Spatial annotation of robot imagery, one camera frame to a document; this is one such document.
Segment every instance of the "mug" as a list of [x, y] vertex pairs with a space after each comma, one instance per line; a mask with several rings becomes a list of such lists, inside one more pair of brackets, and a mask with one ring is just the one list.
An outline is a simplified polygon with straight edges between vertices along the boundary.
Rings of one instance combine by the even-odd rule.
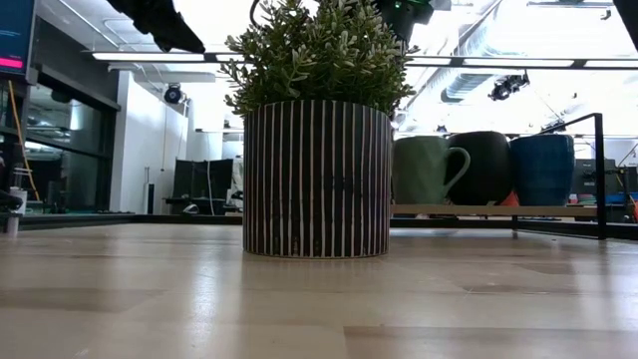
[[[451, 154], [461, 154], [465, 163], [446, 183]], [[450, 188], [470, 168], [470, 154], [450, 148], [448, 140], [435, 136], [417, 136], [395, 141], [392, 183], [395, 204], [442, 204]]]

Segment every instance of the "green leaves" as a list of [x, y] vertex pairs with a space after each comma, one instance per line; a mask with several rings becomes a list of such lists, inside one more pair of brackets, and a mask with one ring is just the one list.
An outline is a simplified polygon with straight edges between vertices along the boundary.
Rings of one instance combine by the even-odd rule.
[[237, 85], [225, 98], [235, 113], [295, 99], [346, 101], [391, 113], [412, 92], [404, 85], [401, 43], [371, 0], [322, 0], [314, 17], [300, 0], [261, 6], [265, 23], [226, 39], [252, 65], [221, 67]]

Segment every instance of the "shelf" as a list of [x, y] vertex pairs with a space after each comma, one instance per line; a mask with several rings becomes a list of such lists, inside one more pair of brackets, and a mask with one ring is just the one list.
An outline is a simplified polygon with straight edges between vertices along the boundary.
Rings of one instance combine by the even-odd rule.
[[393, 204], [395, 214], [456, 214], [456, 215], [527, 215], [527, 216], [596, 216], [595, 206], [501, 206]]

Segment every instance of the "ceiling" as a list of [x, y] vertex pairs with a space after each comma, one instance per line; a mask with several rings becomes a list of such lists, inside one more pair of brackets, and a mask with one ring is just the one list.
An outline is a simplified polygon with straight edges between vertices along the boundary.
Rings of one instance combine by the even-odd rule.
[[[211, 52], [226, 50], [223, 41], [227, 35], [240, 34], [249, 23], [251, 0], [223, 2], [223, 6], [202, 0], [173, 2]], [[636, 50], [611, 0], [607, 3], [585, 0], [577, 6], [565, 5], [558, 0], [503, 0], [486, 17], [482, 27], [473, 32], [471, 24], [481, 19], [495, 2], [453, 0], [452, 11], [438, 11], [428, 26], [415, 28], [412, 44], [419, 46], [427, 55], [450, 55], [464, 51], [466, 56], [636, 56]], [[312, 0], [305, 1], [305, 4], [315, 6]], [[611, 16], [604, 19], [607, 9]], [[132, 21], [113, 10], [106, 0], [42, 0], [38, 13], [90, 50], [158, 51], [152, 37], [138, 33]], [[214, 73], [217, 67], [214, 64], [170, 65], [148, 70]], [[423, 91], [418, 98], [403, 103], [404, 106], [410, 106], [406, 108], [409, 119], [402, 130], [435, 129], [440, 123], [459, 128], [476, 127], [478, 121], [473, 118], [482, 114], [484, 118], [489, 118], [489, 121], [482, 120], [484, 127], [498, 125], [494, 122], [499, 122], [502, 127], [504, 123], [517, 123], [518, 131], [535, 131], [539, 124], [555, 120], [556, 116], [568, 117], [582, 109], [590, 109], [594, 101], [592, 99], [604, 96], [601, 89], [609, 89], [611, 84], [620, 84], [631, 91], [638, 90], [634, 87], [636, 82], [630, 78], [632, 75], [627, 73], [616, 74], [612, 79], [592, 72], [534, 71], [530, 72], [532, 85], [529, 89], [510, 100], [494, 103], [486, 94], [491, 90], [495, 76], [502, 76], [503, 72], [482, 72], [480, 75], [466, 70], [410, 68], [408, 83]], [[442, 92], [449, 92], [453, 85], [462, 89], [457, 94], [461, 96], [460, 101], [443, 101]], [[573, 99], [574, 92], [588, 93], [588, 96], [581, 95]], [[637, 105], [631, 96], [618, 98], [623, 99], [629, 108], [633, 109]], [[507, 120], [514, 117], [525, 119], [516, 122]]]

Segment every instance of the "black and white striped pot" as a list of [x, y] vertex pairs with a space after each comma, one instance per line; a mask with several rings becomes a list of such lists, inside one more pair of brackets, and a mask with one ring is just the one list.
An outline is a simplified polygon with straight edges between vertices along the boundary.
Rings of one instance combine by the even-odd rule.
[[390, 151], [390, 120], [365, 106], [307, 100], [247, 115], [244, 249], [305, 258], [386, 253]]

